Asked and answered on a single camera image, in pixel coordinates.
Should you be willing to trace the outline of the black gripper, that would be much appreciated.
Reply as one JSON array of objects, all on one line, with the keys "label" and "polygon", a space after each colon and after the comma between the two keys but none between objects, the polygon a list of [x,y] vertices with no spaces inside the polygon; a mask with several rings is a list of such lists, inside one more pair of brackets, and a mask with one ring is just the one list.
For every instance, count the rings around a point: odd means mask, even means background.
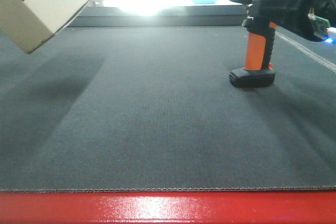
[{"label": "black gripper", "polygon": [[314,42],[335,40],[335,0],[253,0],[248,16]]}]

